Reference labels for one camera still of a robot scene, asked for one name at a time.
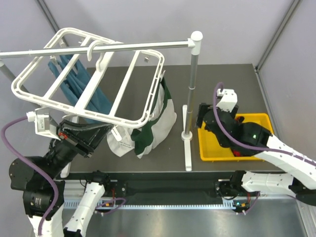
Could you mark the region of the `white plastic clip hanger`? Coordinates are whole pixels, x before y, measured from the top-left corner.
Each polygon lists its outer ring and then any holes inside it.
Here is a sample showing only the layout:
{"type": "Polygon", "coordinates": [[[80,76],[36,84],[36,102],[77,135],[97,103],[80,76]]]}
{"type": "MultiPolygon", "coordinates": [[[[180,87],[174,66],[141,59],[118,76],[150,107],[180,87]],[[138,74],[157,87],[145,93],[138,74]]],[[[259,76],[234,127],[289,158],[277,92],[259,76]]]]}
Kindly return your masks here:
{"type": "Polygon", "coordinates": [[[47,43],[44,49],[2,52],[1,58],[15,58],[15,57],[32,57],[29,65],[13,80],[11,84],[12,93],[19,99],[38,104],[42,108],[55,109],[64,112],[67,115],[84,117],[88,119],[98,120],[100,122],[111,123],[129,128],[140,128],[144,126],[150,118],[151,109],[153,107],[154,95],[158,90],[158,82],[161,79],[162,68],[164,65],[164,56],[159,52],[161,48],[175,48],[175,47],[189,47],[200,48],[199,43],[194,43],[191,39],[185,41],[173,42],[150,42],[150,43],[133,43],[126,44],[112,39],[101,37],[89,32],[85,32],[76,28],[62,28],[54,37],[47,43]],[[134,57],[130,62],[129,68],[126,72],[123,82],[119,88],[116,99],[108,114],[94,112],[86,109],[94,92],[96,91],[100,81],[102,80],[108,64],[116,51],[134,51],[134,57]],[[58,101],[52,100],[53,94],[61,85],[62,81],[70,73],[71,69],[78,61],[81,54],[86,54],[87,59],[91,60],[93,53],[99,53],[99,59],[96,62],[96,71],[92,75],[86,88],[83,90],[79,100],[73,105],[67,105],[58,101]],[[152,84],[148,92],[146,104],[143,109],[142,116],[138,120],[129,120],[125,118],[116,117],[117,109],[120,105],[121,99],[124,95],[125,89],[134,70],[135,63],[140,53],[154,56],[158,59],[155,74],[152,79],[152,84]],[[22,90],[24,82],[29,78],[38,64],[45,56],[54,55],[73,55],[69,63],[61,74],[55,79],[52,86],[43,96],[31,94],[22,90]]]}

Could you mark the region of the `white and green cloth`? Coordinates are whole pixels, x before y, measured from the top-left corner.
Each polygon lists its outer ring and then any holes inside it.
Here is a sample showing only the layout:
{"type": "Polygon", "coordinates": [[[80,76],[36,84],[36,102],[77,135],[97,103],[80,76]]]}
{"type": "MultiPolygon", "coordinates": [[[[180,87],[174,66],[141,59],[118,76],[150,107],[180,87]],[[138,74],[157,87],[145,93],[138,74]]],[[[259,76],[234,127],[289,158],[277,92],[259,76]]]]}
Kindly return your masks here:
{"type": "Polygon", "coordinates": [[[169,135],[177,120],[174,103],[165,79],[159,82],[159,90],[154,99],[154,107],[149,121],[141,128],[118,126],[121,140],[117,141],[109,132],[107,143],[110,150],[118,157],[133,151],[138,158],[149,154],[169,135]]]}

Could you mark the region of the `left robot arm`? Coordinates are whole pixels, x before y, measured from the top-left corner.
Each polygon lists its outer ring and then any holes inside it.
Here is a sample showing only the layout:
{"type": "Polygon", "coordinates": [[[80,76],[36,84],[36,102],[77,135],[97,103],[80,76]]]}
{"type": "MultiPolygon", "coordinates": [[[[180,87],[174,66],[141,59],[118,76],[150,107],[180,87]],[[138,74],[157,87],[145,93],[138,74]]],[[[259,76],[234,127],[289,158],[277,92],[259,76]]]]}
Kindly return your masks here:
{"type": "Polygon", "coordinates": [[[65,181],[57,181],[61,171],[77,156],[90,157],[113,125],[78,124],[63,120],[53,129],[55,138],[42,157],[24,157],[9,144],[5,132],[1,138],[17,155],[9,168],[11,188],[22,191],[23,205],[37,237],[84,237],[99,199],[112,190],[106,173],[95,171],[87,180],[83,197],[72,218],[62,224],[65,206],[65,181]]]}

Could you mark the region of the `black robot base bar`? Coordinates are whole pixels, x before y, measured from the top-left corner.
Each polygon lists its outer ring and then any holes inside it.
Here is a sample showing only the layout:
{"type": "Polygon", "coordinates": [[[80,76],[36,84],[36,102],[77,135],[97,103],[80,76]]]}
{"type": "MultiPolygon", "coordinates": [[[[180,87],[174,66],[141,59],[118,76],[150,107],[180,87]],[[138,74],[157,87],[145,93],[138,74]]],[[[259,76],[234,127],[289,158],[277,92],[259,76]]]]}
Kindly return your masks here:
{"type": "Polygon", "coordinates": [[[127,205],[220,204],[215,183],[232,172],[107,172],[106,197],[127,205]]]}

